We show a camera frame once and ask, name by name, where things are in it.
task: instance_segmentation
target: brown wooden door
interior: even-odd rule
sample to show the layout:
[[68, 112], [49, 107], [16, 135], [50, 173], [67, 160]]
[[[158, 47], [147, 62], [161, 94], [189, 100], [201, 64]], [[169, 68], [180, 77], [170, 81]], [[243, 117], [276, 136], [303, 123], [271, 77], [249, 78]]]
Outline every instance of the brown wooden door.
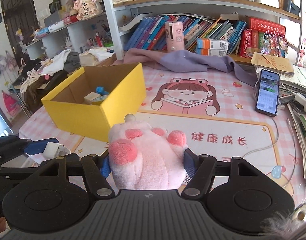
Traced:
[[38, 28], [33, 0], [1, 0], [2, 12], [9, 43], [11, 44], [17, 64], [21, 66], [21, 57], [29, 59], [28, 54], [23, 54], [20, 47], [20, 38], [15, 35], [21, 28], [23, 43], [32, 41], [30, 35]]

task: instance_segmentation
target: table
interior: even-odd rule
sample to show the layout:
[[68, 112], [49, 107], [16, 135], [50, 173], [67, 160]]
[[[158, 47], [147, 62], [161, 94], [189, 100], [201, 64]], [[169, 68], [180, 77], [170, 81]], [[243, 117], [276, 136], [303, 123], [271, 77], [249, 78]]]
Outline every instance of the table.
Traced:
[[[136, 114], [137, 120], [147, 121], [152, 127], [164, 127], [169, 132], [184, 131], [189, 148], [198, 155], [210, 154], [219, 161], [230, 161], [233, 156], [244, 156], [253, 166], [280, 186], [284, 186], [293, 196], [296, 206], [304, 200], [306, 182], [303, 178], [302, 153], [295, 137], [295, 157], [291, 130], [287, 125], [287, 119], [292, 120], [288, 110], [278, 110], [274, 118], [279, 131], [278, 143], [269, 149], [245, 156], [252, 150], [272, 145], [277, 134], [273, 120], [254, 111], [255, 98], [252, 87], [238, 81], [234, 73], [227, 74], [217, 70], [208, 70], [205, 73], [174, 73], [143, 67], [143, 71], [147, 97]], [[191, 79], [191, 82], [198, 79], [207, 80], [208, 88], [212, 86], [213, 94], [216, 94], [219, 106], [215, 107], [217, 113], [208, 110], [208, 114], [214, 114], [208, 115], [205, 111], [206, 105], [193, 103], [183, 106], [176, 99], [167, 96], [161, 98], [162, 90], [165, 86], [168, 87], [165, 84], [174, 79]], [[157, 109], [156, 103], [152, 104], [155, 101], [162, 101], [163, 107], [154, 110]], [[20, 137], [32, 140], [56, 137], [60, 143], [80, 157], [92, 153], [100, 155], [108, 147], [105, 142], [59, 130], [43, 107], [23, 125]], [[290, 179], [294, 166], [295, 172]], [[277, 168], [281, 170], [279, 176], [274, 172]], [[225, 177], [216, 178], [213, 187], [227, 180]]]

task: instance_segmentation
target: white logo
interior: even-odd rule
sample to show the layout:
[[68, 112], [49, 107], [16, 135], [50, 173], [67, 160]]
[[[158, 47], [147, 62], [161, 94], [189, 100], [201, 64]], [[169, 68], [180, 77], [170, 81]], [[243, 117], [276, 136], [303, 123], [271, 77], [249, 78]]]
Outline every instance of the white logo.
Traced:
[[147, 197], [147, 198], [151, 198], [151, 197], [153, 197], [153, 194], [148, 193], [148, 194], [145, 194], [144, 196]]

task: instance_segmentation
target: open cardboard box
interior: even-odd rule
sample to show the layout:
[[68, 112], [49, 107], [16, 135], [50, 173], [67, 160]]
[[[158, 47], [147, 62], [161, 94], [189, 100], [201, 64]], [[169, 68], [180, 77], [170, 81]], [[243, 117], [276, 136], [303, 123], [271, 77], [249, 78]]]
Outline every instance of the open cardboard box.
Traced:
[[[109, 96], [101, 105], [83, 104], [84, 97], [104, 87]], [[107, 142], [110, 128], [135, 114], [146, 97], [141, 63], [82, 67], [43, 99], [61, 130]]]

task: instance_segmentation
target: star print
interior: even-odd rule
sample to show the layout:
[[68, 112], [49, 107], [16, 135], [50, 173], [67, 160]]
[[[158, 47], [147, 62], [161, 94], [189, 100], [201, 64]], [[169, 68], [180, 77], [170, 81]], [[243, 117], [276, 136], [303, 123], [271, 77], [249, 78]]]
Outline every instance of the star print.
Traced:
[[236, 104], [235, 106], [236, 106], [237, 109], [243, 109], [243, 106], [240, 105], [240, 104]]

